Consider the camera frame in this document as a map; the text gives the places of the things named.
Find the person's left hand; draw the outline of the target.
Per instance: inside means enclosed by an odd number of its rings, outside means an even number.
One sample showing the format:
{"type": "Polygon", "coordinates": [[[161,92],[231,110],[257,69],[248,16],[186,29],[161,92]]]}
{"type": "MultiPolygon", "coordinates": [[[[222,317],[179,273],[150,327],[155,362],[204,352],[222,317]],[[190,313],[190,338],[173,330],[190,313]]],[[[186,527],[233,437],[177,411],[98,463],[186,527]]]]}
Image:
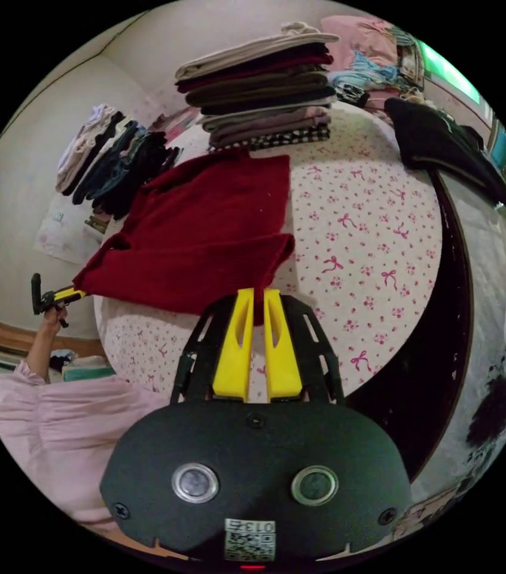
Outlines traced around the person's left hand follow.
{"type": "Polygon", "coordinates": [[[68,312],[66,307],[52,307],[48,309],[42,319],[41,330],[54,337],[66,324],[68,312]]]}

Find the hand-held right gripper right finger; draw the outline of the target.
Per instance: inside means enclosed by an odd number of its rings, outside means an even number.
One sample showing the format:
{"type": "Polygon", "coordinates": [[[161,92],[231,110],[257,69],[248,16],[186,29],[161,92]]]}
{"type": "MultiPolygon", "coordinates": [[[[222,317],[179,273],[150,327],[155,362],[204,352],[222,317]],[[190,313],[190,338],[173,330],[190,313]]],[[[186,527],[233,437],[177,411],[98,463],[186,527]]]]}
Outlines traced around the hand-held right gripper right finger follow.
{"type": "Polygon", "coordinates": [[[298,399],[302,381],[281,293],[266,289],[263,301],[267,398],[298,399]]]}

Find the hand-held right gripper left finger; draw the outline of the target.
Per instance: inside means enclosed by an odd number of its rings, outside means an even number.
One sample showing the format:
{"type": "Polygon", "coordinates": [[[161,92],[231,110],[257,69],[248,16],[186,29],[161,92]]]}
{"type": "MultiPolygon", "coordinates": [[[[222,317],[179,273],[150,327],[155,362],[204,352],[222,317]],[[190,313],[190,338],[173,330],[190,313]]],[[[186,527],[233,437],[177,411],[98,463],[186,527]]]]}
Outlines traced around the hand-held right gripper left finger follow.
{"type": "Polygon", "coordinates": [[[228,320],[212,389],[216,397],[248,400],[254,327],[254,289],[241,289],[228,320]]]}

